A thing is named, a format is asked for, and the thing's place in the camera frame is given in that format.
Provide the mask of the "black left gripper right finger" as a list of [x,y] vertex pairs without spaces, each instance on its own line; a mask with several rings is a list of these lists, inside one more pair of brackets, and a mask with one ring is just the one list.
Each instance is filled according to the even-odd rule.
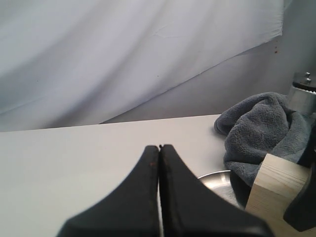
[[207,188],[172,145],[159,152],[159,192],[166,237],[272,237],[262,219]]

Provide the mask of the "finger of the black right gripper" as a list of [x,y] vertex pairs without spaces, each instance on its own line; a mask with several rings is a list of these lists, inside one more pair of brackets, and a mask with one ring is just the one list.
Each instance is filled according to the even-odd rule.
[[316,171],[311,170],[301,191],[285,210],[283,219],[299,232],[316,227]]
[[307,146],[298,160],[297,164],[306,168],[310,168],[316,161],[316,124],[312,126]]

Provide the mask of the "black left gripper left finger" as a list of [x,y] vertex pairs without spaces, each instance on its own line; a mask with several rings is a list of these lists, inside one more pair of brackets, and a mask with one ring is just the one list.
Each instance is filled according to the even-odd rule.
[[104,199],[68,219],[60,237],[158,237],[158,158],[146,146],[121,184]]

